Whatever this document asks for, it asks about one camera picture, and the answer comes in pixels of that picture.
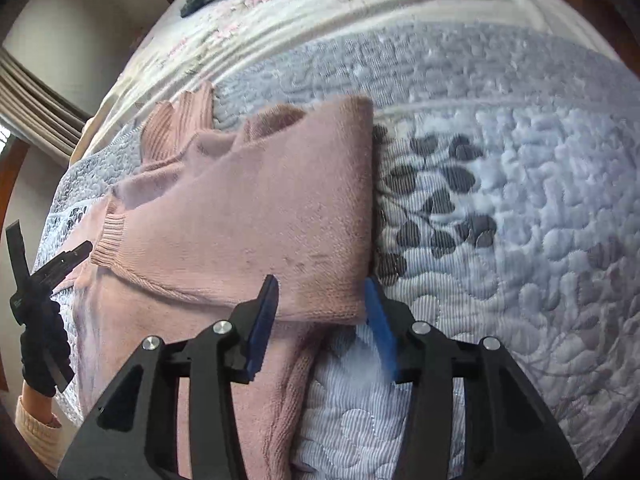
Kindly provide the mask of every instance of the sweater cuff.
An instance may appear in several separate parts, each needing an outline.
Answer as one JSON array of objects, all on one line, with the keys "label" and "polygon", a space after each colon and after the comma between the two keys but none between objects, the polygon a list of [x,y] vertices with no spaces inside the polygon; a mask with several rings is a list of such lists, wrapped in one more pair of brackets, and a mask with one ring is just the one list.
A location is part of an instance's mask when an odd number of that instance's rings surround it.
[{"label": "sweater cuff", "polygon": [[142,163],[159,162],[173,155],[171,139],[174,107],[169,102],[158,103],[151,113],[140,135]]},{"label": "sweater cuff", "polygon": [[56,416],[53,415],[49,425],[41,423],[27,413],[22,405],[22,397],[19,397],[15,409],[15,427],[40,461],[55,473],[62,460],[59,446],[62,425]]},{"label": "sweater cuff", "polygon": [[113,265],[120,249],[125,217],[126,215],[123,214],[108,214],[105,216],[102,234],[91,253],[92,263],[103,267],[111,267]]}]

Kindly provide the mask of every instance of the black gripper frame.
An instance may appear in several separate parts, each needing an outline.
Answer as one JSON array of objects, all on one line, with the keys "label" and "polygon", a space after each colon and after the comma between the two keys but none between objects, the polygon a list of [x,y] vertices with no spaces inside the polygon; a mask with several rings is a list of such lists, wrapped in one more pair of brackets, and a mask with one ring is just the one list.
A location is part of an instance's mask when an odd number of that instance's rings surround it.
[{"label": "black gripper frame", "polygon": [[406,304],[386,298],[376,278],[367,282],[367,313],[377,295],[390,331],[384,341],[377,334],[376,343],[379,348],[388,344],[392,334],[394,380],[413,383],[394,480],[447,480],[453,378],[463,378],[465,385],[465,459],[459,480],[583,478],[551,411],[504,345],[493,337],[465,343],[431,325],[414,325]]},{"label": "black gripper frame", "polygon": [[85,418],[58,478],[182,479],[176,416],[178,382],[188,377],[193,480],[246,480],[231,383],[249,383],[262,366],[277,304],[278,282],[269,275],[256,300],[195,338],[143,340]]},{"label": "black gripper frame", "polygon": [[[20,222],[11,224],[5,229],[5,234],[17,287],[16,293],[9,300],[11,311],[19,325],[25,325],[32,330],[42,330],[53,315],[49,301],[53,290],[73,269],[87,259],[94,247],[91,242],[86,241],[72,251],[61,252],[33,274],[29,274]],[[74,378],[70,362],[56,362],[49,348],[44,348],[43,352],[47,370],[62,393]]]}]

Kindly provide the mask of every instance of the bed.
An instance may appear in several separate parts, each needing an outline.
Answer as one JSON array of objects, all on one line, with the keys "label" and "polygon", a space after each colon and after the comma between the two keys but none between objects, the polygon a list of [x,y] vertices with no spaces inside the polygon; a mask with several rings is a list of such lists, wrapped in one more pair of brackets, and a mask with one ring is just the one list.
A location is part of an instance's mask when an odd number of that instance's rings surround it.
[{"label": "bed", "polygon": [[[269,103],[367,94],[387,295],[448,336],[500,337],[584,471],[602,478],[597,466],[640,399],[640,84],[606,41],[560,0],[223,0],[182,19],[184,2],[105,97],[60,182],[36,267],[137,171],[155,102],[209,81],[214,123],[229,130]],[[55,299],[77,369],[72,297]],[[336,327],[308,384],[294,477],[391,478],[409,395],[385,381],[366,325]],[[75,383],[58,402],[81,423]],[[454,405],[459,472],[460,384]]]}]

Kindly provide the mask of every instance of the cream sleeve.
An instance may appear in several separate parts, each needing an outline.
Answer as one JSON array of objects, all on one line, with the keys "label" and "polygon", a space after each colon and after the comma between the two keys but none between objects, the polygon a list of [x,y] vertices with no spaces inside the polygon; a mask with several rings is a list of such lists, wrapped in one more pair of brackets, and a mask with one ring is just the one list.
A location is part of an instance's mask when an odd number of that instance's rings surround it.
[{"label": "cream sleeve", "polygon": [[15,427],[40,461],[55,474],[62,461],[62,425],[56,416],[53,416],[50,425],[42,424],[26,412],[22,406],[22,397],[19,397],[15,409]]}]

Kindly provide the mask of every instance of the metal screw head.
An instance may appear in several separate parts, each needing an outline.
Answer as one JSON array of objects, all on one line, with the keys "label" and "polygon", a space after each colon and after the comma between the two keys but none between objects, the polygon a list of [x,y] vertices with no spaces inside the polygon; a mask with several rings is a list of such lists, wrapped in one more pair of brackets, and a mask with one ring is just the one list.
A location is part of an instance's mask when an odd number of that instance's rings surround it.
[{"label": "metal screw head", "polygon": [[426,321],[416,321],[411,325],[411,330],[413,330],[415,334],[425,335],[431,331],[431,325]]},{"label": "metal screw head", "polygon": [[149,337],[145,338],[145,340],[142,342],[142,348],[145,350],[155,350],[159,346],[160,346],[160,338],[155,335],[150,335]]},{"label": "metal screw head", "polygon": [[482,339],[482,346],[484,346],[487,350],[497,350],[500,348],[500,341],[498,341],[495,337],[485,337]]},{"label": "metal screw head", "polygon": [[229,323],[226,319],[223,319],[213,326],[213,332],[215,332],[216,334],[225,335],[231,332],[231,329],[233,327],[234,326],[231,323]]}]

